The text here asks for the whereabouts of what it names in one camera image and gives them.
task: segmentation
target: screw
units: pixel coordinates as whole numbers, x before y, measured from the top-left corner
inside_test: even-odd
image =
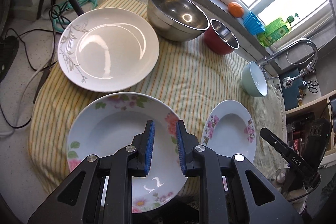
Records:
[[[129,146],[127,146],[127,147],[126,147],[126,151],[127,151],[127,152],[133,152],[133,151],[135,151],[135,146],[134,146],[134,145],[129,145]]]
[[[236,161],[243,161],[243,160],[245,160],[245,158],[244,158],[244,156],[241,155],[241,154],[236,154],[236,155],[235,155],[235,160],[236,160]]]
[[[203,152],[205,150],[205,147],[203,145],[196,145],[195,150],[198,152]]]
[[[90,155],[86,159],[87,159],[88,162],[94,162],[94,161],[97,160],[97,156],[96,155]]]

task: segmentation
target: small bottle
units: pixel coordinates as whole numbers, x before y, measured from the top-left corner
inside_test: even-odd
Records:
[[[267,26],[265,26],[264,32],[257,34],[257,38],[260,44],[263,47],[269,47],[274,44],[277,40],[279,40],[281,37],[283,37],[292,30],[291,23],[293,21],[294,17],[289,16],[286,22],[284,22],[283,19],[279,17],[269,23]]]

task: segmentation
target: chrome faucet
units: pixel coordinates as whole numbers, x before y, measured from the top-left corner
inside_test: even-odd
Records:
[[[309,40],[308,38],[300,38],[298,40],[295,40],[292,44],[289,44],[288,46],[284,47],[283,49],[281,49],[280,51],[271,54],[270,56],[264,57],[262,59],[260,59],[259,61],[257,61],[257,64],[259,65],[261,71],[263,72],[266,81],[269,81],[271,79],[274,78],[278,78],[278,77],[268,77],[267,72],[264,68],[265,65],[269,64],[271,61],[273,61],[274,59],[280,57],[281,55],[289,52],[290,50],[294,49],[295,47],[297,47],[298,45],[308,45],[313,49],[313,60],[307,65],[307,67],[303,70],[301,70],[299,72],[299,75],[295,76],[295,77],[286,77],[283,80],[283,86],[286,88],[289,88],[290,86],[293,85],[293,81],[297,80],[298,78],[310,73],[311,71],[314,70],[314,66],[316,65],[317,62],[317,57],[318,57],[318,50],[316,45]]]

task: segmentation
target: blue silicone cup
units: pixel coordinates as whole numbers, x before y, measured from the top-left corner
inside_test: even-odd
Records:
[[[243,21],[243,24],[251,35],[259,34],[265,31],[264,25],[252,12],[248,13]]]

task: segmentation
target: plate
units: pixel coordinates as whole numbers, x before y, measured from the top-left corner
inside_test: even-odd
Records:
[[[176,144],[180,118],[166,104],[145,94],[120,92],[89,104],[71,126],[67,139],[70,171],[88,155],[113,155],[142,133],[147,120],[155,123],[151,170],[145,178],[133,177],[132,211],[153,210],[171,200],[183,187]]]
[[[120,8],[100,8],[76,18],[58,44],[58,61],[76,85],[115,92],[139,83],[154,68],[159,41],[141,16]]]
[[[257,141],[250,113],[235,100],[219,103],[205,123],[202,141],[219,155],[232,157],[239,153],[253,162]],[[223,184],[227,191],[224,176]]]

